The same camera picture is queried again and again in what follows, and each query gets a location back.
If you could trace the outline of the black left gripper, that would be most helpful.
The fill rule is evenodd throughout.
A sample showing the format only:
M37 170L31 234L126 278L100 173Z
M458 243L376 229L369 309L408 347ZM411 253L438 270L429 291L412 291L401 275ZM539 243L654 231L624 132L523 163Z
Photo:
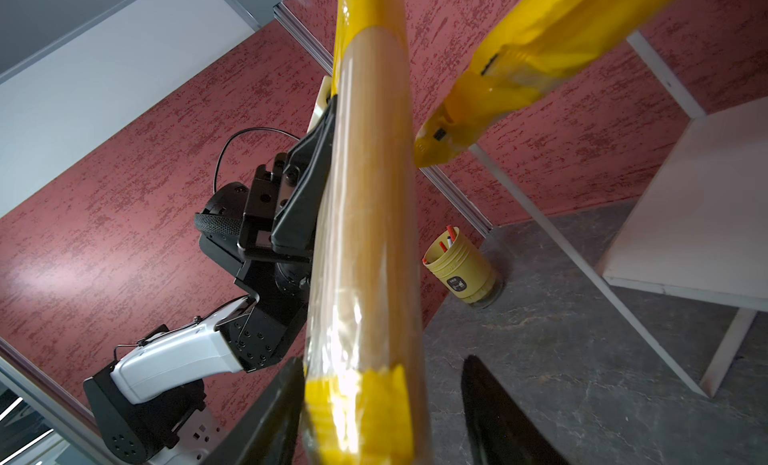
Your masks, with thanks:
M308 264L331 165L337 96L315 127L273 169L260 166L246 200L237 247L245 261Z

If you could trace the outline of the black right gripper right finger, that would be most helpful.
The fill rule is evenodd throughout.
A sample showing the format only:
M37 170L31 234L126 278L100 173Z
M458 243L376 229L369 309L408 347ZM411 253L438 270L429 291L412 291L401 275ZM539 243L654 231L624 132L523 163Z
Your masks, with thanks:
M475 355L463 362L461 393L475 464L567 462Z

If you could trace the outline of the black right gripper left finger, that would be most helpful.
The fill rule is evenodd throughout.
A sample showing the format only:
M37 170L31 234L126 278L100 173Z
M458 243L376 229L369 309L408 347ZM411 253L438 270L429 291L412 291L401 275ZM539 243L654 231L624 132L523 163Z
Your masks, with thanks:
M304 399L299 358L288 360L241 421L205 458L204 465L290 464Z

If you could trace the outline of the yellow pasta bag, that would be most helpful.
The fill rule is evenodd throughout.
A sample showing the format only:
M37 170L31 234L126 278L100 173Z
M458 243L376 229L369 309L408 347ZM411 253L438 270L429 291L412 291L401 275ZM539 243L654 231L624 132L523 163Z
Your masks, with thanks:
M520 0L419 130L417 167L447 163L542 99L674 0Z
M338 0L304 423L319 464L432 460L404 0Z

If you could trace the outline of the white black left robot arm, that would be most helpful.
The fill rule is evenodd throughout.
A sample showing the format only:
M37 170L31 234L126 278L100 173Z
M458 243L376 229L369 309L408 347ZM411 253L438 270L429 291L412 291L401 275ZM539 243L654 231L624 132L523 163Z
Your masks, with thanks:
M288 464L304 380L288 351L307 320L321 199L337 101L327 96L305 136L250 184L216 185L194 225L205 255L241 296L184 326L161 325L88 378L84 390L107 449L126 464ZM207 377L277 367L241 421L223 432Z

